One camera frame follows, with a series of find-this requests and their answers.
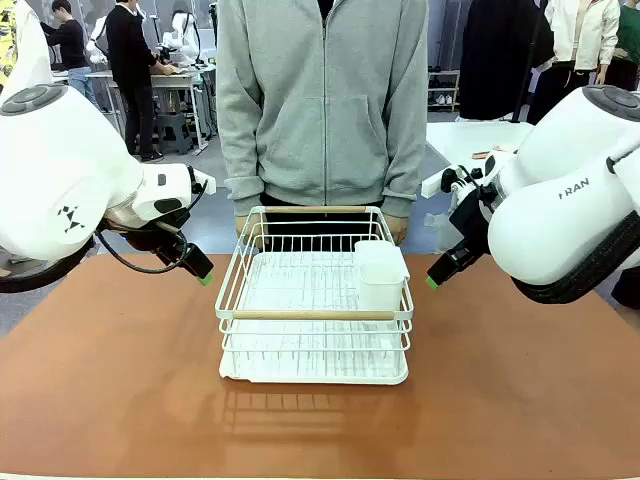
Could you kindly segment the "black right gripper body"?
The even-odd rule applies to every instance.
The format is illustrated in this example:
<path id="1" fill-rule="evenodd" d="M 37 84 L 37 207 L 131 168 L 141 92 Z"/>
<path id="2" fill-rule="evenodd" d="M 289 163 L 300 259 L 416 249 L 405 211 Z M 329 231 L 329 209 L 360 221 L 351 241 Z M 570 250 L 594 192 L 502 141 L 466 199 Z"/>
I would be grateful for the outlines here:
<path id="1" fill-rule="evenodd" d="M 490 254 L 489 222 L 481 211 L 481 204 L 478 194 L 472 192 L 458 202 L 457 207 L 450 215 L 449 222 L 463 237 L 454 246 L 454 249 L 466 250 L 474 255 Z"/>

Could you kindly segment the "person's left hand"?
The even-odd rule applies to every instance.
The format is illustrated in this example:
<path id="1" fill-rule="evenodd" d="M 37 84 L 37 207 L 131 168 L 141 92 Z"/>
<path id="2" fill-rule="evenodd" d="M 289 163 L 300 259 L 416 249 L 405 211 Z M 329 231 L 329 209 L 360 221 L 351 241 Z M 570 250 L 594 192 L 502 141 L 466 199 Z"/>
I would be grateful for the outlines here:
<path id="1" fill-rule="evenodd" d="M 408 217 L 395 217 L 391 215 L 383 215 L 388 229 L 391 233 L 391 237 L 396 245 L 401 245 L 408 234 L 409 230 L 409 218 Z"/>

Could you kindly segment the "person's right hand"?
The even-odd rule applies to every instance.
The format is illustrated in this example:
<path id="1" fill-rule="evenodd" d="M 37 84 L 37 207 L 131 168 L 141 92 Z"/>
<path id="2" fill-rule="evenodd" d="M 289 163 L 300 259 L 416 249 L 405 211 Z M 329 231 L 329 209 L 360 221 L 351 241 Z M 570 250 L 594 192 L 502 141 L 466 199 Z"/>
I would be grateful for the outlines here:
<path id="1" fill-rule="evenodd" d="M 268 229 L 262 214 L 250 214 L 235 217 L 235 229 L 238 240 L 245 246 L 263 250 Z"/>

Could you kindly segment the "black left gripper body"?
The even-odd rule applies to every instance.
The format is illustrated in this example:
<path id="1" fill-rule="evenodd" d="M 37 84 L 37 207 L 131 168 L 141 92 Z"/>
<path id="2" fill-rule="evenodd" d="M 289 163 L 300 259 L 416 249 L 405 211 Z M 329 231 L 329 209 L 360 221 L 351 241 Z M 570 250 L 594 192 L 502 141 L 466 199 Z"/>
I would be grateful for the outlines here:
<path id="1" fill-rule="evenodd" d="M 103 220 L 102 230 L 119 235 L 135 250 L 154 254 L 166 266 L 182 266 L 189 253 L 189 242 L 183 232 L 162 221 L 153 221 L 141 229 L 133 229 Z"/>

